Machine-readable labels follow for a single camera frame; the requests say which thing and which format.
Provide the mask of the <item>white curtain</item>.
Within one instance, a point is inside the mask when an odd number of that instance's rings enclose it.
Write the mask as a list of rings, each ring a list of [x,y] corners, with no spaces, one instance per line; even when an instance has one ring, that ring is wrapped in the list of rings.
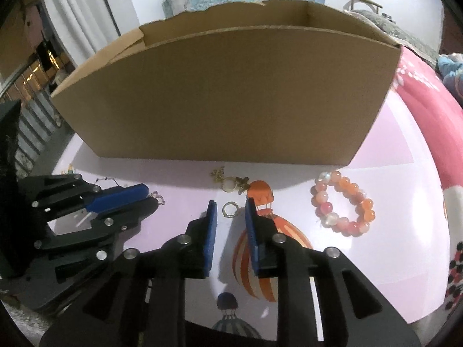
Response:
[[[42,0],[64,52],[76,67],[137,28],[132,0]]]

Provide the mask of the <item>brown cardboard box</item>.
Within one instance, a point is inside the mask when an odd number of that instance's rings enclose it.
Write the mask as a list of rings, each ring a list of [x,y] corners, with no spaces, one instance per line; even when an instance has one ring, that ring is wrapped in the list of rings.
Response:
[[[325,5],[232,2],[124,34],[51,100],[105,158],[347,165],[400,55]]]

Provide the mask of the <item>pink floral bedding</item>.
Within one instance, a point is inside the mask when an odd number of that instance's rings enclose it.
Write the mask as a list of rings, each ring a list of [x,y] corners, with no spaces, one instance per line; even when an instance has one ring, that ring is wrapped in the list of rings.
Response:
[[[451,251],[443,310],[462,301],[462,108],[425,61],[406,47],[391,90],[413,115],[438,171]]]

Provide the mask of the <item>blue patterned blanket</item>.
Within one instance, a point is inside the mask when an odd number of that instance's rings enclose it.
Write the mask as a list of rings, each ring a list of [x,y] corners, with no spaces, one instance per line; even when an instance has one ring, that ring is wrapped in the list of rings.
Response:
[[[463,54],[441,55],[437,65],[443,84],[456,99],[462,99]]]

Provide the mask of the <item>wooden chair frame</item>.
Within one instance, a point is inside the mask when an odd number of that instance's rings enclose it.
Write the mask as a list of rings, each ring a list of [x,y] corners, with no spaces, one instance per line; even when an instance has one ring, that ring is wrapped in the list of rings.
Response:
[[[376,14],[380,13],[380,10],[383,9],[382,5],[380,5],[379,3],[374,2],[372,0],[348,0],[343,6],[343,10],[347,10],[347,11],[354,10],[356,3],[366,5],[368,8],[370,8]]]

